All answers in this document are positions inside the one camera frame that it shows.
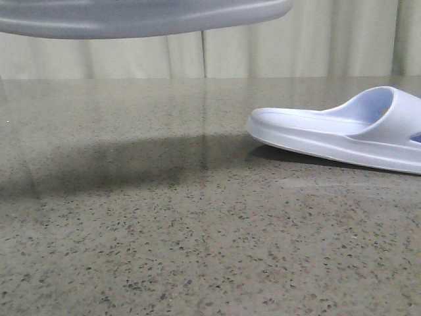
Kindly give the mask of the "light blue slipper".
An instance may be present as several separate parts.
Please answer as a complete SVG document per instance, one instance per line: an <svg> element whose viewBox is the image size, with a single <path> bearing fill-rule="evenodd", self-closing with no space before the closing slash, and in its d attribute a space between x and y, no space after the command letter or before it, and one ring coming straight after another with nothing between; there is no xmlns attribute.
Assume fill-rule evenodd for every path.
<svg viewBox="0 0 421 316"><path fill-rule="evenodd" d="M53 39L119 39L266 22L292 1L2 1L1 31Z"/></svg>
<svg viewBox="0 0 421 316"><path fill-rule="evenodd" d="M246 130L288 151L420 174L420 98L391 86L365 90L323 111L256 109Z"/></svg>

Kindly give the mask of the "pale grey-green curtain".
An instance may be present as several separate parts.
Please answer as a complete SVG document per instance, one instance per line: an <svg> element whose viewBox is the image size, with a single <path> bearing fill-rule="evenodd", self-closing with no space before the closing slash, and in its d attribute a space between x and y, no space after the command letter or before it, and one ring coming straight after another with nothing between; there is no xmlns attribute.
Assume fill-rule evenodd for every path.
<svg viewBox="0 0 421 316"><path fill-rule="evenodd" d="M296 1L277 20L152 38L1 34L3 79L420 74L419 1Z"/></svg>

